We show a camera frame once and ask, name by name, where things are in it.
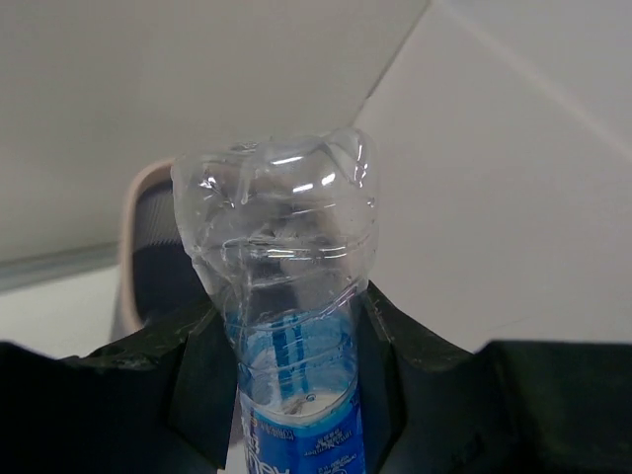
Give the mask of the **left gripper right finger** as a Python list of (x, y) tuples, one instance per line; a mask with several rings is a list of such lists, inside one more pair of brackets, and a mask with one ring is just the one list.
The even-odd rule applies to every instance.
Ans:
[(494, 341), (469, 353), (376, 286), (357, 325), (371, 473), (627, 473), (627, 344)]

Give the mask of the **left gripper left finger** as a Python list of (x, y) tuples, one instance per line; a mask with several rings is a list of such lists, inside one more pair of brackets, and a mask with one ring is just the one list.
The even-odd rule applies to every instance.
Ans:
[(5, 473), (214, 473), (226, 465), (236, 361), (204, 301), (91, 354), (1, 346)]

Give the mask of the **blue label clear bottle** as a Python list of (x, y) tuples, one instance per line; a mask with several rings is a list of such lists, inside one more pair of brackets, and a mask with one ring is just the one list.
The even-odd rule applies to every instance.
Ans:
[(374, 150), (346, 127), (184, 156), (184, 249), (238, 362), (247, 469), (366, 469), (356, 327), (378, 240)]

